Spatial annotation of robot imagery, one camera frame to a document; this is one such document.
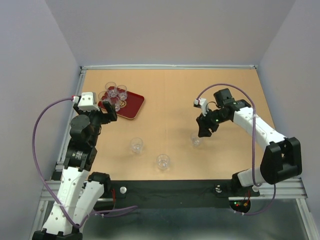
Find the red rectangular tray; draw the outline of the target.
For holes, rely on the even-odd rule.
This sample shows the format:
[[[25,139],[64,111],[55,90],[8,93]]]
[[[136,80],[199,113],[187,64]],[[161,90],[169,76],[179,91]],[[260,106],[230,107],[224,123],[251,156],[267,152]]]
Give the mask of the red rectangular tray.
[[[133,120],[140,111],[144,101],[145,98],[142,95],[128,91],[127,99],[124,101],[121,100],[120,110],[117,112],[117,115],[129,120]],[[103,112],[107,112],[100,100],[98,102],[98,106]]]

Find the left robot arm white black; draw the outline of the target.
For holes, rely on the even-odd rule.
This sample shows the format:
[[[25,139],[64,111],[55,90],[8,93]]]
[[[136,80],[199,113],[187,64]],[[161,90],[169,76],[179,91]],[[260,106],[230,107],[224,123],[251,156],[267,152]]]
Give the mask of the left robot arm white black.
[[[54,199],[52,210],[41,230],[33,233],[34,240],[81,240],[83,228],[99,197],[111,193],[110,176],[90,174],[97,155],[96,144],[102,125],[117,120],[115,107],[104,103],[107,112],[84,97],[74,97],[77,112],[70,122],[70,140],[67,146],[57,193],[46,185]]]

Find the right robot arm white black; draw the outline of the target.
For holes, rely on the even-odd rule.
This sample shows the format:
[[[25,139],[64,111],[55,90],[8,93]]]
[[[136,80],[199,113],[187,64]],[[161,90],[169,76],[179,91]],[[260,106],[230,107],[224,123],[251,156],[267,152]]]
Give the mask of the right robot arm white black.
[[[213,96],[215,110],[209,108],[205,98],[197,97],[193,102],[194,107],[201,109],[196,118],[198,137],[211,137],[220,124],[231,121],[252,137],[253,156],[256,145],[264,151],[260,166],[255,166],[253,159],[251,168],[232,175],[230,189],[233,194],[242,195],[248,187],[264,183],[274,185],[302,173],[301,143],[297,138],[277,132],[256,114],[251,100],[235,100],[228,88]]]

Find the aluminium rail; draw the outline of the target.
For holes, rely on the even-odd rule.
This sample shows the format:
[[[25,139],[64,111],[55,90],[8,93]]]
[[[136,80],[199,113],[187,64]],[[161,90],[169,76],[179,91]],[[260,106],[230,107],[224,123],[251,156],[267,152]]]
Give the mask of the aluminium rail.
[[[108,64],[81,66],[82,70],[257,69],[254,64]]]
[[[83,69],[80,70],[79,79],[78,79],[76,90],[75,90],[75,95],[80,95],[82,92],[85,77],[86,77],[86,72],[87,72],[86,70],[83,70]],[[77,115],[77,113],[73,109],[73,105],[74,104],[72,103],[71,107],[70,107],[70,114],[67,119],[67,126],[66,126],[66,130],[65,130],[65,134],[63,136],[62,145],[61,145],[61,148],[60,148],[60,151],[58,154],[57,161],[55,163],[54,171],[53,171],[51,178],[50,178],[51,181],[59,181],[62,176],[62,171],[64,168],[64,161],[65,161],[65,157],[66,157],[66,153],[67,153],[67,147],[68,147],[69,141],[71,139],[71,137],[70,137],[70,129],[71,129],[70,122],[71,122],[72,118]]]
[[[55,194],[58,193],[61,181],[49,180],[46,181],[48,186],[53,190]],[[271,200],[274,194],[274,187],[270,184],[264,183],[259,187],[259,196],[251,196],[252,200]],[[241,197],[229,197],[229,200],[238,200]],[[301,178],[291,178],[276,184],[276,200],[287,199],[307,199],[308,194],[304,187],[304,183]],[[40,194],[40,201],[53,201],[54,199],[43,187]]]

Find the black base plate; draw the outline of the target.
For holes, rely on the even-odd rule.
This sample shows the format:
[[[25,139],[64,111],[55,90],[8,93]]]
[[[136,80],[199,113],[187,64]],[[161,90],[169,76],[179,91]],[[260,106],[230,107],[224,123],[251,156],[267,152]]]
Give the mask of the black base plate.
[[[232,187],[230,180],[112,180],[115,207],[139,209],[229,208],[229,198],[258,197],[251,187]]]

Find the aluminium front rail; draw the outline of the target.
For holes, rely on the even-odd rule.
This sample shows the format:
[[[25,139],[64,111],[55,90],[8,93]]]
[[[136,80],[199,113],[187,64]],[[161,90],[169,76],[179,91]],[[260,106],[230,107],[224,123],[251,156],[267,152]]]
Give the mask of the aluminium front rail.
[[[58,193],[61,181],[49,180],[46,181],[48,186],[53,190],[55,194]],[[251,196],[252,200],[271,200],[274,194],[274,187],[270,184],[264,183],[259,187],[259,196]],[[229,200],[238,200],[241,197],[229,197]],[[276,184],[276,200],[287,199],[307,199],[308,194],[304,187],[304,183],[301,178],[291,178]],[[43,187],[40,194],[40,201],[53,201],[54,199]]]

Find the aluminium back rail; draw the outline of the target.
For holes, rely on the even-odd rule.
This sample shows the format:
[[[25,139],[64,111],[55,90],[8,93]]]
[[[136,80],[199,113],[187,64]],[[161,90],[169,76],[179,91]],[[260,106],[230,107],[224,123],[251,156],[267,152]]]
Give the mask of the aluminium back rail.
[[[254,64],[108,64],[81,66],[82,70],[257,69]]]

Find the clear glass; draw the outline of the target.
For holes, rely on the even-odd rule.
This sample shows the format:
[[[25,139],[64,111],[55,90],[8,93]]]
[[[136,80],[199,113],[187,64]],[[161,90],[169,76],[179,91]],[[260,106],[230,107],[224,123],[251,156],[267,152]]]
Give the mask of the clear glass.
[[[133,153],[141,154],[143,151],[144,142],[140,137],[135,137],[130,141],[130,148]]]
[[[107,82],[105,84],[105,90],[110,98],[114,98],[118,96],[117,84],[115,82]]]
[[[203,142],[203,138],[199,137],[197,132],[191,134],[190,140],[194,147],[199,147]]]
[[[116,112],[118,112],[118,111],[121,109],[121,107],[120,107],[120,105],[121,105],[121,100],[119,99],[118,96],[111,97],[111,98],[109,99],[109,101],[110,101],[110,103],[111,103],[112,105],[114,105],[114,108],[115,108],[115,111],[116,111]]]
[[[99,94],[98,94],[98,99],[101,103],[103,102],[109,102],[110,103],[110,96],[109,96],[109,93],[107,91],[101,91]]]
[[[171,167],[171,158],[167,154],[156,157],[156,166],[159,171],[168,171]]]

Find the aluminium left rail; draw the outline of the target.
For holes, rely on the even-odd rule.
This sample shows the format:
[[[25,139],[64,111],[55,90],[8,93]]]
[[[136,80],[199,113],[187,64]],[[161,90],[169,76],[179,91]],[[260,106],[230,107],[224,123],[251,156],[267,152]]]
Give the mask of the aluminium left rail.
[[[80,70],[79,79],[78,79],[76,90],[75,90],[75,95],[80,95],[82,92],[85,77],[86,77],[86,72],[87,72],[86,70],[83,70],[83,69]],[[54,171],[53,171],[51,178],[50,178],[51,181],[59,181],[62,176],[62,171],[64,168],[64,161],[65,161],[65,157],[66,157],[66,153],[67,153],[67,147],[68,147],[69,141],[71,139],[71,137],[70,137],[70,129],[71,129],[70,122],[71,122],[72,118],[77,115],[77,113],[73,109],[73,105],[74,104],[72,103],[71,107],[70,107],[70,114],[67,119],[67,126],[66,126],[66,130],[65,130],[65,134],[63,136],[62,145],[61,145],[61,148],[60,148],[60,151],[58,154],[57,161],[55,163]]]

